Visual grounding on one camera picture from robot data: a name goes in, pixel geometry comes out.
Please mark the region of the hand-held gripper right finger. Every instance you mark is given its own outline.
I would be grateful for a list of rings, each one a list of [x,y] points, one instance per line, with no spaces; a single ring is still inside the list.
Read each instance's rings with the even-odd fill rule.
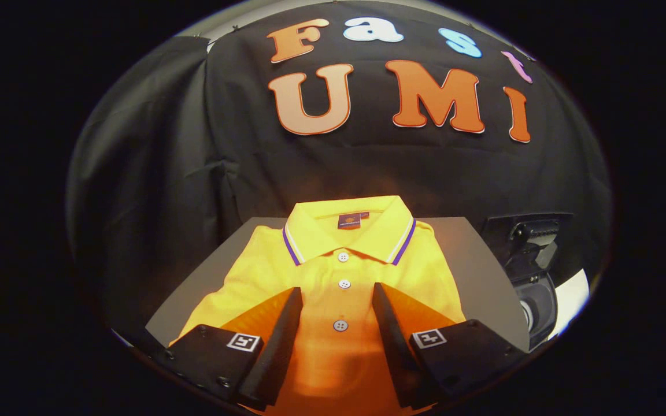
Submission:
[[[386,284],[373,285],[372,306],[402,407],[463,400],[527,359],[523,350],[479,320],[457,323]]]

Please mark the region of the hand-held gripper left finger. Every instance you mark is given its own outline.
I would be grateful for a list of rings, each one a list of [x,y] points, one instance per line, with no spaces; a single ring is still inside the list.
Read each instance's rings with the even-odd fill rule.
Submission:
[[[218,399],[266,411],[284,384],[302,309],[294,287],[220,327],[196,325],[168,348],[168,369]]]

